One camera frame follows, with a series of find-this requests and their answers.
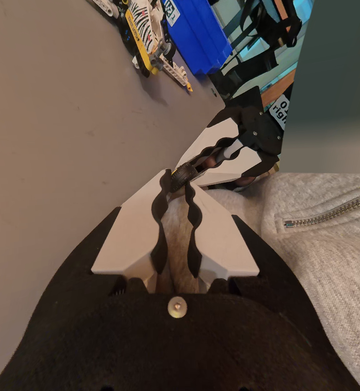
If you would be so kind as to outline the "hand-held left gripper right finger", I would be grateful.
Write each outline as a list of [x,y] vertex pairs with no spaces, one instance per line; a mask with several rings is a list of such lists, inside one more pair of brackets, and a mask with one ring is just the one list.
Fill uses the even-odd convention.
[[257,276],[260,269],[238,227],[243,221],[193,183],[186,184],[185,196],[192,224],[187,265],[201,291],[217,279]]

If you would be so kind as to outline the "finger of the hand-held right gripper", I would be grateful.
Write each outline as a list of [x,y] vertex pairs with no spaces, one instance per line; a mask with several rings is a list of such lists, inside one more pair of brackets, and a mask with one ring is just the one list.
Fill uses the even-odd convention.
[[[224,138],[229,139],[229,143],[232,144],[233,140],[239,136],[238,125],[228,118],[216,125],[207,127],[197,137],[193,144],[187,149],[187,151],[180,158],[176,168],[184,163],[191,162],[194,158],[199,159],[202,151],[205,148],[216,149],[216,144]],[[240,171],[240,156],[234,160],[225,160],[217,168],[205,169],[204,172],[239,172]]]
[[248,147],[238,149],[228,159],[221,157],[221,152],[217,152],[208,158],[206,163],[203,162],[204,170],[194,179],[194,184],[205,187],[232,182],[261,162],[259,154]]

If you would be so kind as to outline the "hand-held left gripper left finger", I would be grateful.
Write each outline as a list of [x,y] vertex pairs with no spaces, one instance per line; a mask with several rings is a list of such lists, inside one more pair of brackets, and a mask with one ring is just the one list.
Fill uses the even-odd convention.
[[161,170],[125,201],[91,268],[94,274],[155,274],[151,252],[158,244],[159,223],[152,206],[163,196],[167,206],[171,170]]

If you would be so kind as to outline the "black lego tyre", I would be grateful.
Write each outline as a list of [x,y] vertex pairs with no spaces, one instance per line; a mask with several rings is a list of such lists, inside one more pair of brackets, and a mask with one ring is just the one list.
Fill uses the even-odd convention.
[[170,193],[176,193],[180,190],[187,182],[193,180],[198,176],[198,171],[190,163],[184,163],[178,167],[178,174],[171,176]]

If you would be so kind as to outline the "lego airplane model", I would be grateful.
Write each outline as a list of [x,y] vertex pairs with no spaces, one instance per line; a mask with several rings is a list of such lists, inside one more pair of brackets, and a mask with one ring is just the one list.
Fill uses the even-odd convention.
[[193,92],[183,66],[173,57],[177,47],[170,37],[168,17],[160,0],[93,0],[106,17],[115,21],[122,41],[132,52],[134,67],[145,78],[165,72],[188,93]]

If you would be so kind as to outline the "person's right hand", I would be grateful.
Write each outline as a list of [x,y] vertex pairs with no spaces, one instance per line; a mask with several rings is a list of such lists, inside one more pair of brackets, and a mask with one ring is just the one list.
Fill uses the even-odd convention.
[[[202,166],[204,169],[213,168],[217,165],[216,160],[215,160],[215,156],[216,156],[216,154],[210,155],[209,157],[206,158],[206,160],[204,160],[204,162],[202,163]],[[232,184],[235,185],[236,188],[237,187],[247,187],[252,182],[254,182],[255,179],[256,179],[256,177],[240,177],[240,178],[234,180],[232,182]]]

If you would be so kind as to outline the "blue plastic bin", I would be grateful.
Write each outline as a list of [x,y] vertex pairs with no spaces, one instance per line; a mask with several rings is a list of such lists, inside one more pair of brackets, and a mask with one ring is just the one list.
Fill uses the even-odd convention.
[[163,1],[169,34],[193,75],[220,70],[232,53],[207,0]]

